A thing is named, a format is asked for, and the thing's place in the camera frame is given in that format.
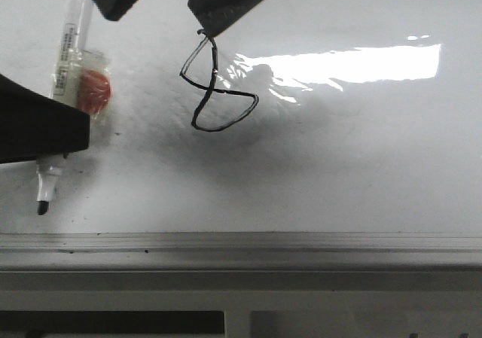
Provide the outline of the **red round magnet with tape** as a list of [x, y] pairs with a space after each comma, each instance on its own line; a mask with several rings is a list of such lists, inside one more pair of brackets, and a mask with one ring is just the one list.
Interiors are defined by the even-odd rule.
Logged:
[[105, 117], [112, 96], [110, 60], [100, 51], [81, 50], [78, 60], [78, 91], [75, 107], [92, 121]]

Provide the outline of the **white whiteboard with aluminium frame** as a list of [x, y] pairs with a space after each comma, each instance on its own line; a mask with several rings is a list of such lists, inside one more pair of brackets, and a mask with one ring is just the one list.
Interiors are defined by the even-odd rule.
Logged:
[[217, 38], [217, 84], [259, 96], [190, 125], [187, 0], [94, 11], [113, 96], [48, 213], [1, 167], [1, 268], [481, 267], [481, 0], [265, 0]]

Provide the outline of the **white table frame below whiteboard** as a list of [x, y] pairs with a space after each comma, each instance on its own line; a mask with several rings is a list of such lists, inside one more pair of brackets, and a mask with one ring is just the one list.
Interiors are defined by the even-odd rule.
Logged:
[[474, 269], [7, 271], [26, 337], [479, 337]]

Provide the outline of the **white black whiteboard marker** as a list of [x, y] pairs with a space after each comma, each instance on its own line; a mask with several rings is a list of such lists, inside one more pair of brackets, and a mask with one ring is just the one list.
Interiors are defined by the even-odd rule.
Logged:
[[[81, 75], [81, 54], [93, 11], [93, 0], [67, 0], [66, 18], [53, 73], [50, 98], [74, 108]], [[36, 160], [38, 175], [37, 213], [44, 215], [54, 198], [68, 154], [44, 155]]]

